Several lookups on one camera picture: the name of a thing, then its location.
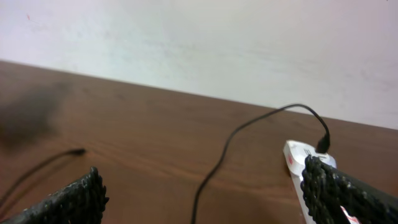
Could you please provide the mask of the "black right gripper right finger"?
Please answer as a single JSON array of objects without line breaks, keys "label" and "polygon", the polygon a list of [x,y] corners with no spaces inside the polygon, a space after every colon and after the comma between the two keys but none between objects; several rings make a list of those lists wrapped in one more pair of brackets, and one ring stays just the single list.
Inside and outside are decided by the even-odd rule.
[{"label": "black right gripper right finger", "polygon": [[315,223],[397,224],[397,198],[322,162],[305,158],[300,188],[308,214]]}]

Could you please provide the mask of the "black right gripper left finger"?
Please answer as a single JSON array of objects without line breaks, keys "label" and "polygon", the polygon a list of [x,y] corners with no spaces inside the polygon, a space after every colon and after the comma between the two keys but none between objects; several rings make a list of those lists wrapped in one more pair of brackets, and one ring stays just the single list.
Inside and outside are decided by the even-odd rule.
[{"label": "black right gripper left finger", "polygon": [[1,224],[101,224],[109,197],[96,167]]}]

